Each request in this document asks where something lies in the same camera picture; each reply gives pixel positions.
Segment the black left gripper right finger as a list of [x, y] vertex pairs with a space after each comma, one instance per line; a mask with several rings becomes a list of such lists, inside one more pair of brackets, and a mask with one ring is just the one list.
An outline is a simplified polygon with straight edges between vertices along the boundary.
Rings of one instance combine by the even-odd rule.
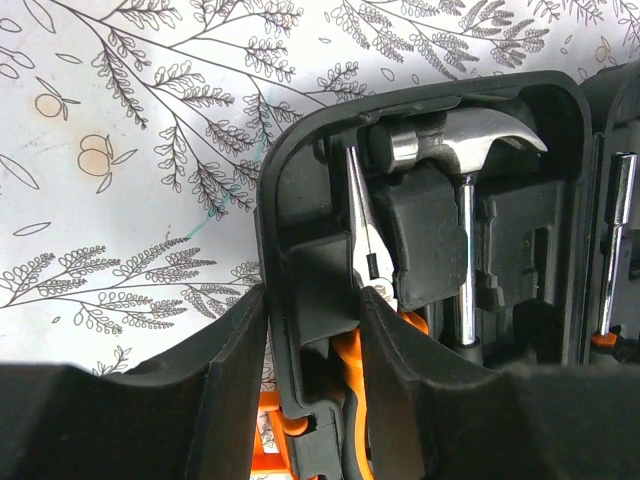
[[472, 363], [366, 302], [369, 439], [378, 479], [635, 479], [635, 365]]

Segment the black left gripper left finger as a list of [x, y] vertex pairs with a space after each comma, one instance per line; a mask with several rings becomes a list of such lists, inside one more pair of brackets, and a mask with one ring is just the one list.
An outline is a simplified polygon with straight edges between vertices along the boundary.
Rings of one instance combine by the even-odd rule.
[[5, 479], [246, 479], [267, 317], [256, 285], [221, 318], [124, 372], [1, 368]]

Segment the orange black pliers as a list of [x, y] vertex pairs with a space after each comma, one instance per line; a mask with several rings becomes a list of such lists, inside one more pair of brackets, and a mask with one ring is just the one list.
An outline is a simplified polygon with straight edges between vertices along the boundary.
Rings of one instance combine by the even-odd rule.
[[342, 407], [344, 422], [343, 466], [349, 479], [372, 479], [374, 471], [368, 448], [369, 421], [367, 380], [364, 358], [364, 328], [368, 319], [366, 302], [374, 299], [383, 308], [428, 334], [428, 322], [415, 312], [399, 307], [394, 286], [394, 263], [382, 237], [369, 194], [358, 148], [345, 149], [349, 228], [351, 235], [351, 273], [353, 290], [358, 295], [358, 325], [331, 339], [331, 345], [343, 364], [347, 387]]

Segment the black plastic tool case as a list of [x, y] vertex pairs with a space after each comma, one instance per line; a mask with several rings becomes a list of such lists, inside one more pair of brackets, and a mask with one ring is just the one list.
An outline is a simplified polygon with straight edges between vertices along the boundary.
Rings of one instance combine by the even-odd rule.
[[[354, 145], [399, 307], [455, 352], [467, 234], [455, 180], [436, 161], [383, 172], [369, 142], [381, 122], [489, 108], [529, 126], [546, 152], [492, 145], [475, 182], [476, 334], [493, 371], [520, 365], [639, 369], [639, 66], [577, 83], [559, 71], [454, 81], [323, 108], [289, 128], [260, 175], [256, 230], [281, 409], [271, 417], [294, 479], [349, 479], [347, 387], [331, 339], [358, 325], [351, 273], [345, 149]], [[590, 361], [604, 263], [611, 156], [638, 154], [611, 331], [616, 363]]]

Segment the steel claw hammer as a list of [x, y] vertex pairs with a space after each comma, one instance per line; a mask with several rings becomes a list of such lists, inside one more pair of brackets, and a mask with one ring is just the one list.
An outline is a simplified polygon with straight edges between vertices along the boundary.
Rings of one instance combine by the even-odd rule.
[[459, 224], [467, 234], [466, 276], [458, 294], [455, 351], [481, 365], [482, 345], [476, 334], [475, 182], [494, 142], [520, 150], [546, 152], [544, 141], [523, 121], [489, 108], [463, 108], [425, 119], [381, 122], [369, 133], [374, 161], [385, 173], [406, 171], [432, 159], [457, 187]]

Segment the large black handled screwdriver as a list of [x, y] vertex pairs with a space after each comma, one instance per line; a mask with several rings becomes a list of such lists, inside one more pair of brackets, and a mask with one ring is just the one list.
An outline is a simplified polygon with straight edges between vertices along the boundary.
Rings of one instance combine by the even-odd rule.
[[629, 222], [638, 154], [621, 151], [611, 156], [611, 170], [607, 190], [604, 220], [607, 235], [604, 244], [604, 263], [600, 291], [597, 329], [591, 336], [590, 361], [616, 363], [614, 352], [620, 336], [611, 331], [616, 283], [620, 264], [620, 250], [624, 227]]

